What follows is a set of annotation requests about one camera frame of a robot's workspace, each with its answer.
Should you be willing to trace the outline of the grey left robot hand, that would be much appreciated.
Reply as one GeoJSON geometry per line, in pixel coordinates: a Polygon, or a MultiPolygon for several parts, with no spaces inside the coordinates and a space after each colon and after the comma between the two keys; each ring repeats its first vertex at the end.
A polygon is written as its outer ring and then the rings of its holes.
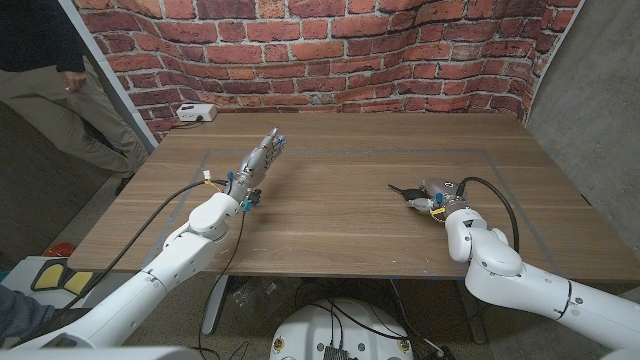
{"type": "Polygon", "coordinates": [[[237,171],[231,174],[224,192],[234,198],[240,206],[243,206],[250,191],[264,180],[271,164],[283,151],[286,139],[279,135],[278,131],[279,129],[274,127],[262,142],[243,158],[237,171]]]}

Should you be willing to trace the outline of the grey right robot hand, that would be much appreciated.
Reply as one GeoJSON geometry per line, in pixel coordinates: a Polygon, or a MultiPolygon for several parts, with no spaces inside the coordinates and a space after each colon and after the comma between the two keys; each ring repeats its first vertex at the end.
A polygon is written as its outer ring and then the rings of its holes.
{"type": "Polygon", "coordinates": [[[458,196],[459,184],[441,178],[424,179],[410,191],[407,205],[444,222],[453,212],[469,207],[465,193],[458,196]]]}

